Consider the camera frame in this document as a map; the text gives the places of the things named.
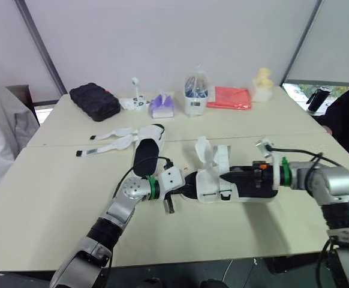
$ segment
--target black bag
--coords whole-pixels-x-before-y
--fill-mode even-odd
[[[119,100],[95,83],[74,88],[69,94],[72,101],[94,121],[100,122],[120,112]]]

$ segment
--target black cup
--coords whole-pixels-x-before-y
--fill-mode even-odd
[[[316,112],[318,108],[320,108],[321,104],[324,103],[326,97],[329,96],[331,91],[332,90],[325,86],[318,88],[306,102],[307,104],[310,103],[308,110],[310,112]]]

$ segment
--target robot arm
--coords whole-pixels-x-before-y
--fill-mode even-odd
[[[266,149],[269,142],[259,144],[264,156],[272,156]],[[242,196],[240,193],[243,189],[238,189],[239,198],[258,198],[260,194],[263,195],[260,197],[267,197],[266,193],[277,193],[274,188],[280,185],[307,190],[321,207],[329,227],[327,234],[330,243],[339,246],[329,251],[333,277],[336,283],[341,283],[338,287],[349,287],[349,171],[343,167],[327,167],[322,164],[309,171],[311,167],[312,162],[290,162],[280,166],[276,161],[272,166],[255,161],[252,167],[231,167],[231,172],[220,177],[236,184],[237,189],[246,187],[246,193],[250,191],[250,195]],[[103,288],[106,277],[101,270],[112,260],[113,247],[128,225],[136,205],[140,201],[157,199],[167,201],[169,212],[174,212],[170,195],[185,195],[188,192],[194,194],[195,173],[192,174],[193,177],[186,177],[190,183],[188,180],[185,183],[180,170],[172,166],[157,179],[148,176],[147,179],[125,180],[87,236],[56,271],[50,287]]]
[[[136,205],[144,200],[164,200],[168,192],[184,185],[184,178],[175,166],[157,179],[126,179],[89,233],[55,272],[50,287],[102,288],[106,277],[101,270],[112,261],[113,247],[133,216]]]

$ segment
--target red towel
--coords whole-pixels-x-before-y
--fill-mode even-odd
[[[252,107],[251,97],[245,88],[215,87],[215,99],[207,107],[248,110]]]

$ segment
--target green ring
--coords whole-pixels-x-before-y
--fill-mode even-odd
[[[282,158],[282,167],[284,168],[284,186],[290,186],[290,171],[287,157]]]
[[[151,196],[149,197],[148,200],[153,200],[156,196],[156,190],[155,190],[156,179],[151,176],[147,176],[146,178],[148,179],[149,185],[151,186]]]

